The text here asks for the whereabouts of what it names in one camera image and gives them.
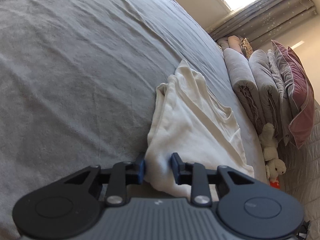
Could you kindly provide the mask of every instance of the curtain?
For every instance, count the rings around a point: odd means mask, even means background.
[[[246,37],[253,49],[294,25],[316,15],[311,0],[257,0],[235,10],[207,32],[218,40],[225,36]]]

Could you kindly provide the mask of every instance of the ribbed gray surface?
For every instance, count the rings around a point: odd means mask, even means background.
[[[239,240],[216,221],[209,209],[196,208],[184,198],[133,198],[109,208],[99,222],[70,240]]]

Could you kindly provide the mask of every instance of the gray blanket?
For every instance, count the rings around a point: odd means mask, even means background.
[[[258,87],[250,70],[248,60],[239,52],[230,48],[226,48],[223,51],[223,56],[232,88],[256,131],[260,134],[266,121]]]
[[[145,151],[155,88],[183,58],[232,108],[247,162],[266,181],[258,136],[221,50],[174,0],[0,4],[1,240],[18,237],[11,211],[24,194]]]
[[[276,64],[275,54],[271,49],[268,50],[268,61],[273,80],[277,86],[279,92],[279,107],[280,107],[280,119],[283,133],[284,144],[287,145],[292,134],[289,131],[289,124],[292,121],[292,112],[290,108],[290,102],[288,93],[285,88],[284,81],[282,79],[279,68]]]
[[[270,71],[267,54],[261,49],[256,50],[249,59],[249,66],[257,84],[266,123],[273,124],[275,128],[274,136],[280,141],[283,133],[279,91]]]

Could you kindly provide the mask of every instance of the quilted mattress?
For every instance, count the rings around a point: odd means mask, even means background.
[[[320,240],[320,106],[315,102],[314,127],[308,141],[298,150],[280,144],[279,158],[287,172],[280,176],[281,189],[305,207],[305,221],[311,221],[308,240]]]

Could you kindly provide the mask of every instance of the folded blanket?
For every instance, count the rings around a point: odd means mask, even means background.
[[[261,49],[256,50],[249,59],[249,66],[258,87],[265,120],[267,123],[273,124],[275,128],[274,136],[280,141],[283,133],[279,91],[270,71],[267,54]]]
[[[279,91],[279,106],[280,106],[280,118],[281,126],[283,131],[283,140],[284,144],[287,145],[292,134],[289,131],[289,124],[292,121],[292,113],[290,109],[288,93],[285,89],[285,84],[282,79],[281,73],[276,64],[275,54],[271,49],[268,50],[268,61],[270,66],[270,71],[273,77],[273,80]]]
[[[239,98],[258,134],[266,123],[260,102],[258,87],[249,67],[248,60],[239,52],[227,48],[223,57],[229,73],[233,91]]]

